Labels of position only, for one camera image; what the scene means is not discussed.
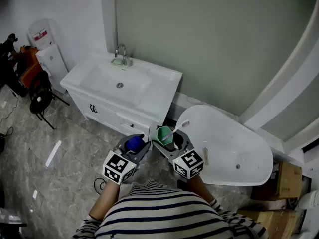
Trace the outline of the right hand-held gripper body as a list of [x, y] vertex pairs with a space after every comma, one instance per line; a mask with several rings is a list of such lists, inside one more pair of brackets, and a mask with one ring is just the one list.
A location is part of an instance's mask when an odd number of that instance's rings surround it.
[[176, 148], [175, 157], [165, 157], [169, 163], [173, 166], [175, 172], [184, 177], [185, 179], [191, 179], [195, 175], [200, 174], [204, 167], [204, 161], [202, 157], [192, 150], [178, 150]]

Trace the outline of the dark blue round object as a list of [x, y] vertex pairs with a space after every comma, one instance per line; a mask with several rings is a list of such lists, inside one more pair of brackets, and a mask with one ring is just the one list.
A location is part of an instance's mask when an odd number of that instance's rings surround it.
[[126, 143], [126, 148], [134, 153], [139, 152], [145, 145], [145, 142], [139, 136], [130, 138]]

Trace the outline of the white toothbrush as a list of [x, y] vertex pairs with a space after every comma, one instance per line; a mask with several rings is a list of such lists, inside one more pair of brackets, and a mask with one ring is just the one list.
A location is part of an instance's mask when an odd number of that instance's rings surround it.
[[182, 124], [180, 124], [178, 127], [176, 127], [172, 132], [170, 132], [169, 134], [167, 134], [165, 137], [163, 137], [161, 139], [161, 141], [165, 141], [168, 138], [170, 138], [172, 135], [174, 135], [175, 132], [177, 132], [180, 128], [185, 128], [187, 126], [190, 125], [190, 121], [189, 120], [185, 120]]

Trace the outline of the green cup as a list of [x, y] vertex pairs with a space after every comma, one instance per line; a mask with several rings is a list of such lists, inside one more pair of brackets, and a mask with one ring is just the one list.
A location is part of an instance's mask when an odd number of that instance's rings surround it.
[[159, 127], [151, 136], [151, 140], [155, 141], [157, 143], [160, 143], [161, 145], [168, 145], [173, 143], [173, 134], [168, 137], [166, 140], [162, 140], [164, 137], [169, 135], [172, 132], [172, 130], [168, 126], [162, 126]]

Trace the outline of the person's right forearm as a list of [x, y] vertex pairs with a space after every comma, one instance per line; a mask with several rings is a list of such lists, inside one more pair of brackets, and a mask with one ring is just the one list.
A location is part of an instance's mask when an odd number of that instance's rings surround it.
[[187, 181], [188, 190], [196, 193], [202, 197], [206, 202], [211, 203], [215, 200], [213, 195], [209, 192], [204, 182], [202, 181], [200, 175], [195, 175]]

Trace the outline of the person's left forearm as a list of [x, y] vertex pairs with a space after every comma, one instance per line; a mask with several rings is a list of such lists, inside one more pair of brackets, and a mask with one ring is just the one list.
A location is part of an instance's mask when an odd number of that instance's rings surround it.
[[89, 216], [96, 220], [102, 221], [106, 213], [118, 201], [119, 191], [120, 185], [109, 180], [96, 203], [90, 210]]

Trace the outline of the white bathtub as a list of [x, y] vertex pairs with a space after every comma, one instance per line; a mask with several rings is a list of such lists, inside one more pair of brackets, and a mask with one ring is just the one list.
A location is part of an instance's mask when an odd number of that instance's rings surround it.
[[204, 183], [258, 186], [270, 178], [273, 155], [259, 135], [207, 105], [186, 109], [176, 124], [185, 120], [190, 125], [180, 130], [188, 135], [203, 160], [203, 149], [208, 149], [209, 165], [204, 165], [200, 173]]

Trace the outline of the white sink vanity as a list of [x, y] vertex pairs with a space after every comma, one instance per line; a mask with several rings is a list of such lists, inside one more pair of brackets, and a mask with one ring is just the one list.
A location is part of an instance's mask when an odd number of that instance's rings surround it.
[[163, 125], [182, 73], [139, 59], [111, 63], [113, 53], [90, 53], [61, 80], [86, 119], [144, 141]]

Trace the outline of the person in striped shirt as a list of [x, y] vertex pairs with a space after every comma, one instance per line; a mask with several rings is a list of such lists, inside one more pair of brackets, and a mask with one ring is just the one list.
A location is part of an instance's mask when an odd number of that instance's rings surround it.
[[89, 215], [72, 239], [268, 239], [256, 221], [188, 190], [132, 183], [102, 221]]

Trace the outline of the chrome faucet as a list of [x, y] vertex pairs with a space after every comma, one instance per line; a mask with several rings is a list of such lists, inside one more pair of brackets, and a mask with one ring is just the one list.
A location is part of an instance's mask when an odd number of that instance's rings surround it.
[[119, 52], [122, 52], [122, 62], [124, 65], [128, 65], [128, 56], [127, 56], [127, 52], [126, 52], [126, 47], [124, 44], [118, 44], [118, 46], [115, 49], [115, 58], [118, 57]]

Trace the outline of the black round mesh chair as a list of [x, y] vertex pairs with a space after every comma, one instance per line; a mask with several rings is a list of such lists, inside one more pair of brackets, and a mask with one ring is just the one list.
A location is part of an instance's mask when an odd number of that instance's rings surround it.
[[53, 93], [49, 75], [46, 71], [40, 71], [32, 79], [29, 87], [29, 96], [31, 100], [30, 112], [36, 115], [40, 121], [45, 121], [54, 130], [54, 127], [44, 117], [45, 110], [54, 99], [59, 99], [68, 106], [70, 104]]

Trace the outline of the white water dispenser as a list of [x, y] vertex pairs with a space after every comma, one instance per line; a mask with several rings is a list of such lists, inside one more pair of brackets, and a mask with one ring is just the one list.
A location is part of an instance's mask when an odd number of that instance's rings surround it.
[[44, 71], [49, 75], [53, 88], [65, 93], [66, 89], [60, 85], [60, 81], [68, 74], [67, 68], [62, 60], [58, 46], [52, 44], [36, 53], [36, 57]]

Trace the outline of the flat cardboard box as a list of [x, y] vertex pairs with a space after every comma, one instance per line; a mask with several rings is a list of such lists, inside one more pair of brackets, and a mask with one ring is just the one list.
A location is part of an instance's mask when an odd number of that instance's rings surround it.
[[238, 213], [262, 225], [269, 239], [290, 239], [298, 219], [297, 212], [292, 210], [239, 210]]

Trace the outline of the orange machine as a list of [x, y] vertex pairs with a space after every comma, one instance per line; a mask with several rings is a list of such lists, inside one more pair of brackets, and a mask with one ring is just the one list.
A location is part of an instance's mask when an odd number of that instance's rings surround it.
[[39, 50], [33, 46], [22, 46], [20, 48], [21, 58], [17, 63], [17, 75], [21, 83], [29, 89], [33, 78], [42, 71], [36, 53]]

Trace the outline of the clear water dispenser bottle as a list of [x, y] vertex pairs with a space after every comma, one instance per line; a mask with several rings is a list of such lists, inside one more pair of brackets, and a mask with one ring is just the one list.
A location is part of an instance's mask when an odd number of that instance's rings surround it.
[[54, 44], [48, 19], [34, 21], [28, 28], [27, 37], [31, 45], [38, 50], [43, 50]]

